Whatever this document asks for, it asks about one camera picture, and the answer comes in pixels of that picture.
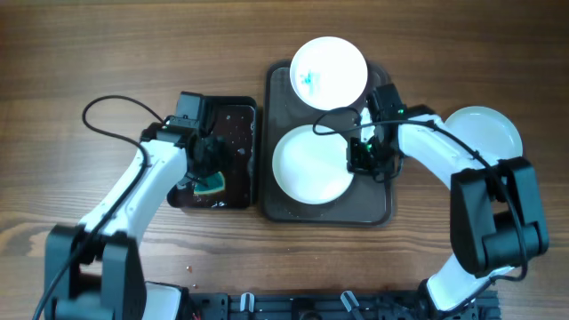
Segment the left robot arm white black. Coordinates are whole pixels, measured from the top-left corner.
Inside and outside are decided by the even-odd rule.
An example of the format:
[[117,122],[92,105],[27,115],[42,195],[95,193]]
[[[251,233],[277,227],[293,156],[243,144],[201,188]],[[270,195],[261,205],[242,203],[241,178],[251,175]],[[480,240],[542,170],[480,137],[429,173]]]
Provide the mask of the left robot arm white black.
[[34,317],[46,319],[183,319],[188,291],[145,280],[140,241],[177,185],[219,172],[224,139],[152,124],[137,154],[103,201],[76,226],[55,226],[45,247],[44,294]]

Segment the large brown serving tray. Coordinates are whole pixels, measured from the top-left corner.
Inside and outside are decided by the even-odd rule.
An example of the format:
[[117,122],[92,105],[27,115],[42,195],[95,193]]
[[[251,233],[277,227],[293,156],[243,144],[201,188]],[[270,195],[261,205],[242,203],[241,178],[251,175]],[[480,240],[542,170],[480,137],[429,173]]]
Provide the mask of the large brown serving tray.
[[317,136],[320,111],[294,93],[290,61],[273,64],[266,75],[259,158],[260,211],[274,222],[345,227],[379,227],[397,212],[390,181],[347,169],[349,138],[341,134],[350,113],[328,116]]

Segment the green yellow sponge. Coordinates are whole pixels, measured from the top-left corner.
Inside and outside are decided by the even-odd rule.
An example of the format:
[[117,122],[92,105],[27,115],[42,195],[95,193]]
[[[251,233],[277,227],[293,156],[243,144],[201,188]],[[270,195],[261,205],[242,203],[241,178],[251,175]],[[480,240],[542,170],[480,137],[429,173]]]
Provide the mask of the green yellow sponge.
[[194,186],[198,196],[217,194],[225,190],[226,181],[222,172],[216,172],[207,178],[199,179]]

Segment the white plate top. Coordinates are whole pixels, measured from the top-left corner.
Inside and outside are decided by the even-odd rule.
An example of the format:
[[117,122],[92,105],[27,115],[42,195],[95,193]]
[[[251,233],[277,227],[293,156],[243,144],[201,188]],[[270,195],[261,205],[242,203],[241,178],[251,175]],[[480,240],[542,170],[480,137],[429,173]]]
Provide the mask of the white plate top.
[[322,36],[305,43],[293,56],[289,77],[296,95],[323,111],[347,107],[364,92],[368,67],[351,42]]

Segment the black water basin tray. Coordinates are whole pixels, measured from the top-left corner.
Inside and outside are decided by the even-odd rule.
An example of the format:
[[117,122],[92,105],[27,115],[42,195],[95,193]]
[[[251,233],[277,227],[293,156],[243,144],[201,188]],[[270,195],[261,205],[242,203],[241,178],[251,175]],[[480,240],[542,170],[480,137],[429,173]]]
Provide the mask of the black water basin tray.
[[245,209],[256,199],[257,104],[245,96],[206,96],[217,112],[217,121],[208,136],[222,137],[231,153],[231,165],[221,171],[225,190],[212,195],[194,194],[201,179],[190,174],[185,182],[173,187],[168,204],[176,208]]

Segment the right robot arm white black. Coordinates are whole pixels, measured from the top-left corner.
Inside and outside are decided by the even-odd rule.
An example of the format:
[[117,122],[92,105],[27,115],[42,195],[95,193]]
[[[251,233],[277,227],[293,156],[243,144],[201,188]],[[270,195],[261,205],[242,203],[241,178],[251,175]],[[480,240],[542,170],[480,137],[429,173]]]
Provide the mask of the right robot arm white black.
[[425,106],[395,105],[359,111],[353,128],[365,137],[366,154],[379,149],[414,158],[450,191],[453,253],[421,283],[417,316],[459,314],[490,285],[523,281],[530,260],[548,250],[535,170],[518,153],[490,150],[489,126],[461,131]]

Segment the white plate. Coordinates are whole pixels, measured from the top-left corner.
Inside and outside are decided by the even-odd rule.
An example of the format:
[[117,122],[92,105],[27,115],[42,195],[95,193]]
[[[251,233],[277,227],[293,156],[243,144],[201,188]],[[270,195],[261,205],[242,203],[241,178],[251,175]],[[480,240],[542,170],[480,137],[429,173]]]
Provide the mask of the white plate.
[[277,185],[303,204],[327,204],[337,199],[354,178],[347,170],[347,147],[339,134],[316,135],[310,124],[290,130],[272,155]]
[[498,159],[510,159],[524,153],[516,126],[492,108],[461,108],[445,120],[445,125],[472,148]]
[[347,107],[364,92],[368,67],[351,42],[322,36],[305,43],[293,56],[289,77],[296,95],[323,111]]

